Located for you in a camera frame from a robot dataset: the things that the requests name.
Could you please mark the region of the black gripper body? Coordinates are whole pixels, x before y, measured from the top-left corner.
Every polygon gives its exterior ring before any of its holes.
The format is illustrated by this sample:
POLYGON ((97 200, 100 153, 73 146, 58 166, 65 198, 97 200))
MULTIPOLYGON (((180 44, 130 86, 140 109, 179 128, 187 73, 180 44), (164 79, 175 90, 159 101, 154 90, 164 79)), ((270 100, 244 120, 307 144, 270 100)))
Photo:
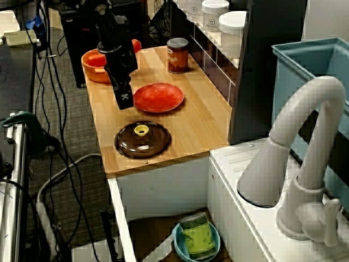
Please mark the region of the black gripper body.
POLYGON ((138 69, 137 59, 132 43, 108 49, 99 43, 98 51, 105 55, 105 66, 114 88, 125 88, 130 82, 130 74, 138 69))

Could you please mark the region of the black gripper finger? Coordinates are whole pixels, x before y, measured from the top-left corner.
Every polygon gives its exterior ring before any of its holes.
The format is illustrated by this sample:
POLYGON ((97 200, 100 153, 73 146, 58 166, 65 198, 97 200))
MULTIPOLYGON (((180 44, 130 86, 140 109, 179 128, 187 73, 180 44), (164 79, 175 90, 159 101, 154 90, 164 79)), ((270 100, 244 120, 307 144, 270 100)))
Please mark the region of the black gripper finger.
POLYGON ((113 91, 120 110, 125 110, 134 106, 133 93, 130 84, 126 84, 125 86, 115 86, 113 91))

